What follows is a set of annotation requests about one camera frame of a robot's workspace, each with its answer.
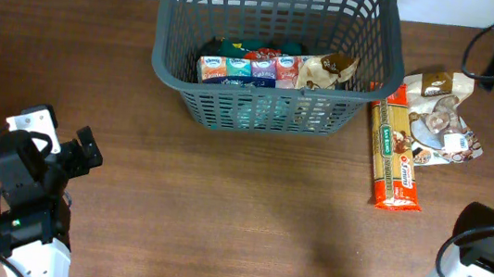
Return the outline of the coconut pouch beige brown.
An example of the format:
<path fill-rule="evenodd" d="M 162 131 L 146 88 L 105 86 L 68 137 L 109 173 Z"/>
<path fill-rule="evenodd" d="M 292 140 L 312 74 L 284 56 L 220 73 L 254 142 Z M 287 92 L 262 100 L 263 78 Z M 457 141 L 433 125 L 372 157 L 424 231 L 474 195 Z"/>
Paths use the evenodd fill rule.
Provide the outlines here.
<path fill-rule="evenodd" d="M 295 88 L 332 89 L 354 77 L 360 60 L 340 53 L 308 57 L 298 69 Z"/>

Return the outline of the mushroom pouch beige brown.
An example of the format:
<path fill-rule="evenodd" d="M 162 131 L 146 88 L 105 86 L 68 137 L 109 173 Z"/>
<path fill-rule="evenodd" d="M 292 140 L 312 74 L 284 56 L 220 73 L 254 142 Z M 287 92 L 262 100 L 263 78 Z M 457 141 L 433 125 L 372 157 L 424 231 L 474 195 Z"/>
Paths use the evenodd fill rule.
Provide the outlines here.
<path fill-rule="evenodd" d="M 463 73 L 435 72 L 404 77 L 414 165 L 463 163 L 483 154 L 459 105 L 474 92 L 475 81 Z"/>

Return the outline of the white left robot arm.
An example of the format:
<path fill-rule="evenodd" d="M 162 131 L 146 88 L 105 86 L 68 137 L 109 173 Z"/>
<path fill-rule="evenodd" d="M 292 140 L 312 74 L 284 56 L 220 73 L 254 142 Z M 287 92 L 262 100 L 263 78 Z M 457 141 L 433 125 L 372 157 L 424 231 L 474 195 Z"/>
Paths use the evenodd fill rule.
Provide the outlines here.
<path fill-rule="evenodd" d="M 0 134 L 0 261 L 7 277 L 68 277 L 70 179 L 103 163 L 90 127 L 52 151 L 42 132 Z"/>

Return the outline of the Kleenex tissue multipack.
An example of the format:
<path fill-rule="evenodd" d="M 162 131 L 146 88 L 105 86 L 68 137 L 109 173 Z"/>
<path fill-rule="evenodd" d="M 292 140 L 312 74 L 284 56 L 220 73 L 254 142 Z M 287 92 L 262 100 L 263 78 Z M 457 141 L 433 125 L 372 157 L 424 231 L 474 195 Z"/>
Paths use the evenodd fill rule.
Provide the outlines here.
<path fill-rule="evenodd" d="M 202 84 L 233 84 L 274 89 L 296 88 L 300 68 L 310 56 L 235 58 L 206 56 L 196 63 L 197 80 Z"/>

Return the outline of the San Remo spaghetti pack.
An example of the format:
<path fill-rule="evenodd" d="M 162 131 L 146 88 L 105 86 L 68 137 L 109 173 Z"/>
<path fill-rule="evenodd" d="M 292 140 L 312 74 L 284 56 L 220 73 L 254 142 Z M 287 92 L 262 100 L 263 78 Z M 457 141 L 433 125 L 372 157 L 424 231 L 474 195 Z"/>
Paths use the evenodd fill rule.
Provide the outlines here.
<path fill-rule="evenodd" d="M 421 211 L 418 201 L 407 86 L 370 107 L 374 207 L 390 211 Z"/>

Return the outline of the green Nescafe coffee bag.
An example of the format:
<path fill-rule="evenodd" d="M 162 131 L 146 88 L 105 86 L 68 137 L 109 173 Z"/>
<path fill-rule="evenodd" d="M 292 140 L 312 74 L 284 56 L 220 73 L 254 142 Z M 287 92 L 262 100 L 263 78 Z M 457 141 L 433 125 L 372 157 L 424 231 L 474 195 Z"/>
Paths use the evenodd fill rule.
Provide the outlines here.
<path fill-rule="evenodd" d="M 204 53 L 211 56 L 235 57 L 251 60 L 272 59 L 282 56 L 302 56 L 307 48 L 303 44 L 294 42 L 274 43 L 262 40 L 228 40 L 227 38 L 214 38 L 209 41 Z"/>

